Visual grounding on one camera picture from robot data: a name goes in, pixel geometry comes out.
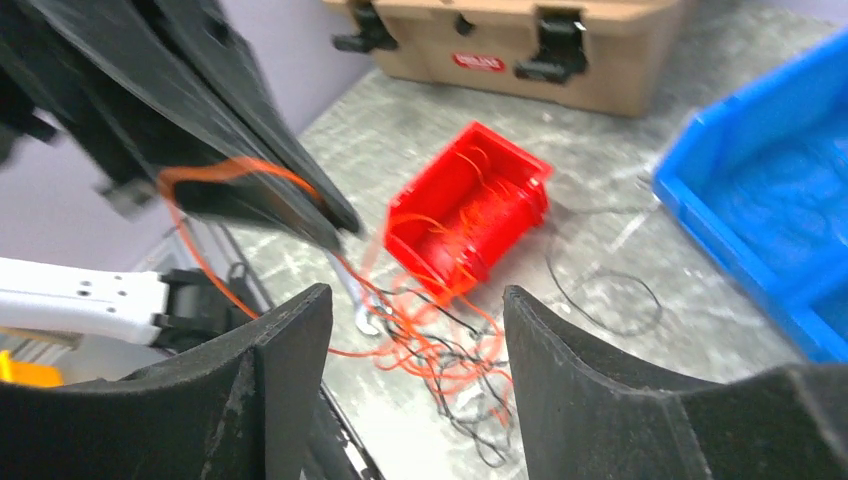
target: black cable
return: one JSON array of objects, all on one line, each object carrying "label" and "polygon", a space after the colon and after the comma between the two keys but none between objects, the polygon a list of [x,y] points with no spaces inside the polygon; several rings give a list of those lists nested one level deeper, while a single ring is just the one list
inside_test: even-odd
[{"label": "black cable", "polygon": [[[474,328],[466,322],[461,321],[455,315],[448,312],[446,309],[436,305],[432,300],[428,299],[425,295],[415,292],[411,289],[400,289],[396,291],[388,291],[381,290],[384,295],[395,296],[401,295],[403,293],[411,292],[415,293],[422,301],[427,303],[428,305],[438,309],[445,316],[456,322],[458,325],[461,325],[463,328],[469,331],[469,333],[475,338],[477,344],[485,338],[485,334],[480,330]],[[485,375],[486,372],[491,371],[496,367],[504,367],[507,366],[509,362],[507,361],[496,361],[489,362],[483,358],[480,358],[478,355],[471,355],[468,350],[462,345],[442,337],[433,334],[419,334],[426,338],[427,340],[437,342],[445,347],[445,351],[439,352],[438,355],[438,365],[434,367],[432,362],[432,356],[425,356],[421,352],[415,351],[412,347],[409,346],[409,341],[413,340],[412,335],[408,332],[404,332],[400,330],[400,327],[395,323],[390,321],[387,318],[383,318],[384,328],[388,333],[389,337],[404,346],[404,348],[409,352],[409,354],[414,357],[420,366],[429,368],[433,373],[433,383],[435,385],[429,384],[426,380],[424,381],[427,390],[433,396],[433,399],[436,402],[438,407],[438,413],[440,416],[445,417],[451,423],[451,426],[461,435],[470,438],[474,442],[475,450],[477,451],[480,459],[490,468],[499,468],[506,464],[509,460],[508,452],[511,449],[511,437],[512,433],[515,429],[515,418],[512,410],[509,408],[508,402],[506,399],[502,398],[500,394],[498,394],[495,388],[492,386],[491,382]],[[480,376],[478,382],[485,387],[481,387],[481,389],[485,392],[488,390],[488,393],[491,394],[491,397],[495,399],[495,401],[500,405],[503,411],[507,415],[507,431],[506,431],[506,441],[504,445],[497,445],[495,442],[490,441],[484,438],[480,434],[481,426],[487,422],[494,419],[495,415],[492,413],[491,409],[486,409],[484,402],[485,396],[481,396],[478,400],[478,412],[477,415],[472,418],[461,418],[450,408],[447,399],[442,393],[442,376],[444,375],[445,370],[458,364],[459,362],[467,362],[471,363],[477,368],[480,368],[484,374]]]},{"label": "black cable", "polygon": [[649,322],[644,323],[642,325],[637,325],[634,328],[619,329],[619,328],[613,327],[611,325],[608,325],[605,322],[599,320],[598,318],[592,316],[582,306],[580,306],[577,302],[575,302],[574,299],[571,297],[571,295],[569,295],[568,292],[565,291],[565,288],[563,288],[562,284],[559,281],[559,278],[557,277],[557,274],[556,274],[556,271],[555,271],[555,268],[554,268],[554,244],[556,243],[556,240],[559,239],[559,233],[558,233],[558,230],[556,229],[556,227],[554,227],[553,225],[551,225],[551,229],[552,229],[552,233],[551,233],[550,241],[548,243],[547,251],[545,252],[545,264],[548,268],[548,273],[550,274],[551,279],[554,282],[554,285],[556,285],[557,290],[559,290],[560,294],[562,294],[565,301],[568,302],[568,304],[572,308],[577,310],[577,312],[580,313],[580,315],[582,315],[592,325],[594,325],[594,326],[596,326],[596,327],[598,327],[602,330],[605,330],[605,331],[607,331],[607,332],[609,332],[613,335],[616,335],[618,337],[622,337],[622,338],[632,338],[632,337],[636,337],[636,336],[639,336],[639,335],[643,335],[643,334],[647,333],[648,331],[656,328],[659,325],[660,321],[662,320],[662,316],[663,316],[663,312],[664,312],[664,307],[663,307],[662,303],[660,302],[659,298],[657,298],[656,293],[654,293],[654,291],[651,289],[651,287],[649,287],[648,284],[645,283],[644,280],[642,280],[639,277],[636,277],[635,275],[631,275],[631,274],[628,274],[628,273],[618,272],[618,271],[615,271],[615,270],[607,270],[606,272],[603,272],[603,273],[596,273],[596,274],[592,275],[591,277],[584,279],[582,282],[577,284],[575,288],[576,289],[581,288],[584,285],[586,285],[586,283],[588,283],[592,280],[598,280],[598,279],[602,279],[602,278],[618,278],[618,279],[629,280],[629,281],[635,282],[636,284],[638,284],[640,287],[642,287],[648,293],[648,295],[651,297],[651,301],[656,305],[656,310],[654,311],[654,314],[651,316],[651,320]]}]

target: red plastic bin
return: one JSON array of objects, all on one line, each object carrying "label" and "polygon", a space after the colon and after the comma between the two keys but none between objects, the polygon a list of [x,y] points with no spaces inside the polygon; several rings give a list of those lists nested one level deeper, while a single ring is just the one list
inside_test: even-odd
[{"label": "red plastic bin", "polygon": [[547,163],[472,122],[389,204],[386,250],[446,305],[544,223]]}]

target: metal table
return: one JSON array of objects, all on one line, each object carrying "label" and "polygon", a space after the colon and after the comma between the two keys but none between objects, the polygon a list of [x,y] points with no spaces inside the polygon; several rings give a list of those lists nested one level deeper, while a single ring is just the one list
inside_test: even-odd
[{"label": "metal table", "polygon": [[[556,169],[548,185],[556,202],[549,223],[559,230],[556,270],[566,288],[599,268],[615,269],[642,278],[666,310],[658,328],[635,338],[612,335],[571,312],[547,274],[546,229],[521,241],[474,300],[498,312],[503,287],[522,285],[568,321],[630,353],[696,377],[730,381],[801,359],[658,206],[651,172],[691,112],[833,30],[754,2],[704,1],[664,71],[647,118],[611,118],[372,72],[302,140],[373,232],[409,178],[467,123],[484,123]],[[610,207],[629,213],[596,213]],[[322,252],[268,232],[233,233],[276,300],[314,282],[332,285],[336,348],[377,345],[354,327],[351,302]],[[357,239],[347,242],[354,260],[364,247]],[[378,271],[378,278],[389,270]],[[624,328],[651,314],[649,298],[626,285],[592,282],[575,296],[605,322]],[[438,416],[419,379],[379,371],[369,360],[331,356],[325,381],[390,480],[526,478],[522,461],[488,469],[472,442]],[[520,438],[516,443],[523,458]]]}]

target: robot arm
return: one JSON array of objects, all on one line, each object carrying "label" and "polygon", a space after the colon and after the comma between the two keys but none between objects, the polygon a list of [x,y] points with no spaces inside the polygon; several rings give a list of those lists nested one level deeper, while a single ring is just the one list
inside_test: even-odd
[{"label": "robot arm", "polygon": [[[0,258],[0,327],[184,351],[250,319],[199,271],[104,272]],[[246,287],[230,289],[248,305]]]},{"label": "robot arm", "polygon": [[150,345],[168,307],[156,272],[101,272],[0,259],[0,326],[69,331]]}]

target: wrench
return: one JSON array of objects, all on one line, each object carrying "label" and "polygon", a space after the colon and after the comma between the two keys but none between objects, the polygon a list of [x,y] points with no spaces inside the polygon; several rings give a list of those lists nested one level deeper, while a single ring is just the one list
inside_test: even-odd
[{"label": "wrench", "polygon": [[[325,250],[324,255],[327,257],[327,260],[329,260],[330,266],[333,267],[333,270],[336,272],[336,276],[338,276],[339,280],[341,280],[345,290],[347,290],[347,294],[350,295],[350,300],[353,302],[353,321],[356,324],[356,328],[369,337],[379,335],[381,333],[380,329],[371,324],[372,313],[369,311],[368,306],[362,301],[365,293],[362,285],[360,285],[359,282],[353,278],[350,273],[348,273],[347,269],[345,269],[344,265],[342,265],[342,262],[339,261],[334,254]],[[371,305],[377,309],[388,311],[388,309],[382,305],[382,302],[380,302],[373,294],[371,295]]]}]

